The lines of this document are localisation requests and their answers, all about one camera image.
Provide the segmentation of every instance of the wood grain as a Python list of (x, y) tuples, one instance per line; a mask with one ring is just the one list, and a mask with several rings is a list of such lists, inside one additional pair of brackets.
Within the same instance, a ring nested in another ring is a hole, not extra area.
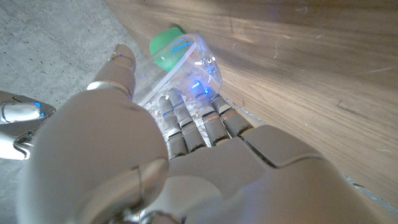
[(199, 33), (221, 94), (398, 207), (395, 1), (106, 2), (147, 54), (175, 24)]

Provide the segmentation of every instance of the robotic hand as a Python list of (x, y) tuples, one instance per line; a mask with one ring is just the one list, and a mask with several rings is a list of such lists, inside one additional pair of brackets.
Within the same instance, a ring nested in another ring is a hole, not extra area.
[(88, 91), (40, 129), (19, 189), (21, 223), (379, 222), (319, 152), (275, 127), (253, 128), (220, 96), (200, 107), (212, 147), (177, 89), (160, 97), (166, 144), (131, 102), (134, 68), (117, 46)]
[(35, 131), (53, 112), (43, 102), (0, 91), (0, 158), (28, 159)]

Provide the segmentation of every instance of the wooden surface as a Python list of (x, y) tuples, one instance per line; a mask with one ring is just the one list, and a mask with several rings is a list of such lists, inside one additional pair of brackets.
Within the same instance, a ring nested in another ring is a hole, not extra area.
[(174, 24), (199, 33), (222, 95), (398, 207), (398, 3), (106, 2), (147, 54)]

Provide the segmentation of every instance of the clear plastic container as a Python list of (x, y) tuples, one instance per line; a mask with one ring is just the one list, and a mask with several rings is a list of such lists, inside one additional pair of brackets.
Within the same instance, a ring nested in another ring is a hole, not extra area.
[(195, 99), (200, 95), (197, 108), (218, 94), (221, 73), (205, 41), (197, 34), (185, 34), (144, 63), (137, 65), (133, 102), (144, 106), (159, 95), (166, 95), (173, 87)]

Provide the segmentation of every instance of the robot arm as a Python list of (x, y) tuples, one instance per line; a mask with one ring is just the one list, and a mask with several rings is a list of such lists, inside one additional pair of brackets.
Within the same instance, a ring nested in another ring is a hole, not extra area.
[(126, 209), (145, 210), (140, 223), (379, 222), (319, 152), (275, 127), (254, 129), (220, 96), (201, 107), (212, 147), (181, 115), (177, 91), (160, 99), (167, 154), (152, 116), (131, 102), (134, 66), (117, 46), (89, 90), (37, 133), (21, 223), (132, 223)]

